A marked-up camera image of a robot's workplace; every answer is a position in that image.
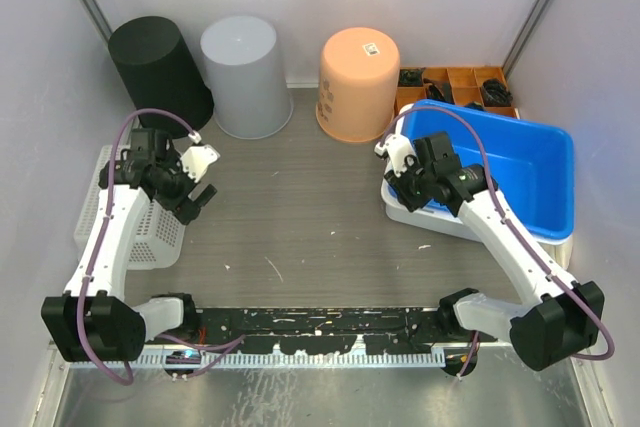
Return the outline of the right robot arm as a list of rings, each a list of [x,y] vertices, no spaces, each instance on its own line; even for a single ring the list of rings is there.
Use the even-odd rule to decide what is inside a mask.
[[[508,206],[488,164],[464,166],[449,136],[410,141],[391,134],[374,147],[386,160],[384,180],[410,212],[434,201],[469,228],[516,290],[519,303],[491,299],[473,288],[442,298],[437,310],[444,337],[471,331],[512,345],[520,360],[541,371],[593,346],[604,328],[604,294],[578,282],[538,244]]]

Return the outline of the grey bucket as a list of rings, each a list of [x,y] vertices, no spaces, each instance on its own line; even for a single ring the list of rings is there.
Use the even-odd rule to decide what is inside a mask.
[[[248,15],[223,18],[205,29],[200,47],[214,119],[226,134],[257,140],[287,124],[293,105],[271,23]]]

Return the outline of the black bucket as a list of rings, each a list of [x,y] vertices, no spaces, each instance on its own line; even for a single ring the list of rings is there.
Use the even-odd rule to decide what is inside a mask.
[[[173,21],[132,19],[113,32],[108,50],[136,109],[173,113],[196,130],[209,122],[213,97]]]

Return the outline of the blue perforated basket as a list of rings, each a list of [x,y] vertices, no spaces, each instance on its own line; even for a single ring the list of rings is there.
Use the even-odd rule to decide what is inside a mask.
[[[98,156],[87,194],[74,230],[77,258],[81,259],[91,233],[99,204],[99,174],[110,158],[111,145],[104,145]],[[169,212],[152,202],[140,220],[132,251],[129,269],[134,271],[163,269],[179,259],[183,245],[185,226]]]

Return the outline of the orange bucket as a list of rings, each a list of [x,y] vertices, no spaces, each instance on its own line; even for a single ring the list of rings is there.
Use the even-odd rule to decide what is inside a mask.
[[[394,117],[399,72],[399,50],[387,34],[368,27],[333,34],[320,56],[320,128],[347,143],[379,138]]]

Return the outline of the blue plastic tub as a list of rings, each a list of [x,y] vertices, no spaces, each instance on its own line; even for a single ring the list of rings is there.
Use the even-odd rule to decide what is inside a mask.
[[[434,133],[448,134],[463,166],[482,162],[478,145],[447,109],[463,118],[478,134],[486,150],[491,175],[510,208],[543,245],[561,246],[572,240],[575,217],[574,145],[564,130],[423,100],[424,109],[411,104],[396,130],[414,141]]]

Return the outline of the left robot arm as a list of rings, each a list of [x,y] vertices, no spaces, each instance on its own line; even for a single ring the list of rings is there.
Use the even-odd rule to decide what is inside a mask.
[[[192,134],[191,146],[179,152],[162,130],[138,128],[130,143],[112,147],[100,171],[98,209],[84,253],[63,293],[48,297],[41,317],[68,362],[133,361],[146,342],[167,333],[178,343],[200,331],[193,297],[169,293],[131,307],[125,280],[138,226],[151,205],[186,226],[213,198],[207,185],[192,194],[219,158],[218,152]]]

